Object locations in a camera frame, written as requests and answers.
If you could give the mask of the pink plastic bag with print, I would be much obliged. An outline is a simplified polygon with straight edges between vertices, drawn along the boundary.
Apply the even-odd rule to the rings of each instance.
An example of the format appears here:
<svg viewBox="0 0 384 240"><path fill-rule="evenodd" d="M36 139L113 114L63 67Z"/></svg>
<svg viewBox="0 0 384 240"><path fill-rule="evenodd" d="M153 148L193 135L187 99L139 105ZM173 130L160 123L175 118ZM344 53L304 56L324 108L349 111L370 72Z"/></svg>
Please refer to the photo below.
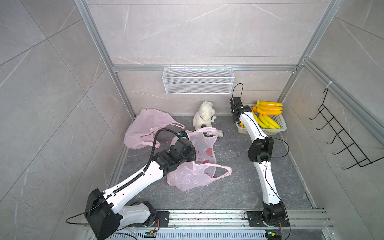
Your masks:
<svg viewBox="0 0 384 240"><path fill-rule="evenodd" d="M232 174L230 167L218 165L216 162L213 146L218 137L207 137L206 133L210 129L211 127L205 127L194 132L187 131L189 140L196 149L196 160L185 162L167 174L168 185L185 192L207 186Z"/></svg>

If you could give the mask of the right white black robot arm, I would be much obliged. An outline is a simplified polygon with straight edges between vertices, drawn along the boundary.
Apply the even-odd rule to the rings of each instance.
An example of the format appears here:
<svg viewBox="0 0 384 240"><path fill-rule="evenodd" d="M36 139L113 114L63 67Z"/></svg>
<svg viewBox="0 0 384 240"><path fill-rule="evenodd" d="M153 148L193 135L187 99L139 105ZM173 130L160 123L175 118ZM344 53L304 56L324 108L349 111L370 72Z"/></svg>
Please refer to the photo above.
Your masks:
<svg viewBox="0 0 384 240"><path fill-rule="evenodd" d="M235 123L242 123L252 140L248 149L249 160L254 164L263 191L263 223L273 227L287 220L286 207L276 189L271 168L274 139L268 137L257 124L250 106L243 105L240 97L230 99L231 114Z"/></svg>

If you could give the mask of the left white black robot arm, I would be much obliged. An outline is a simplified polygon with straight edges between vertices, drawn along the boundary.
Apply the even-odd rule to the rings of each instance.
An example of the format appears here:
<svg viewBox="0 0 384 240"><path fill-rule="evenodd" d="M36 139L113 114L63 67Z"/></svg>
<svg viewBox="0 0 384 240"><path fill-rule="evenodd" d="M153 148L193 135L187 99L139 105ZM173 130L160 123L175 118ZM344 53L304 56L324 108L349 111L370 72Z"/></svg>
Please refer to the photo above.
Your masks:
<svg viewBox="0 0 384 240"><path fill-rule="evenodd" d="M100 191L89 193L84 216L98 240L105 240L118 229L130 225L152 226L157 211L149 202L125 205L152 183L175 171L185 162L194 162L196 151L192 142L180 138L174 145L156 153L149 165L123 182Z"/></svg>

